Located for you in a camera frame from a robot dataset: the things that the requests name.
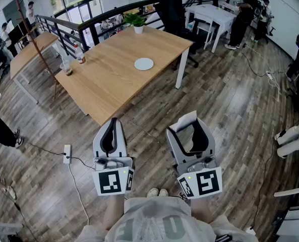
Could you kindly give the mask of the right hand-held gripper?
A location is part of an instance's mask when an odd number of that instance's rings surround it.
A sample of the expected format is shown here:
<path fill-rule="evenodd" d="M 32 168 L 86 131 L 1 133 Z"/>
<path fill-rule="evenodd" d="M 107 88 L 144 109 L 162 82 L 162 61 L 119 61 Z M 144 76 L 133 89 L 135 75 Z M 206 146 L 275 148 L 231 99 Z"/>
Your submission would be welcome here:
<path fill-rule="evenodd" d="M 166 136 L 176 162 L 174 168 L 178 174 L 178 183 L 187 199 L 198 199 L 222 192 L 222 173 L 213 155 L 215 139 L 212 133 L 198 118 L 192 126 L 193 146 L 189 152 L 184 150 L 174 130 L 167 128 Z"/>

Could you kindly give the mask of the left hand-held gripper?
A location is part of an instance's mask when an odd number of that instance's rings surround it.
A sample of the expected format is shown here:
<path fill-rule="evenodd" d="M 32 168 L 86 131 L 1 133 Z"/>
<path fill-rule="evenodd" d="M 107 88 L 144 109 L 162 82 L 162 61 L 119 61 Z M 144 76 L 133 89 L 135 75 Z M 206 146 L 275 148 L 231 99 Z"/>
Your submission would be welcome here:
<path fill-rule="evenodd" d="M 106 122 L 93 140 L 95 170 L 92 172 L 99 196 L 124 195 L 132 190 L 134 160 L 127 157 L 127 141 L 120 120 Z"/>

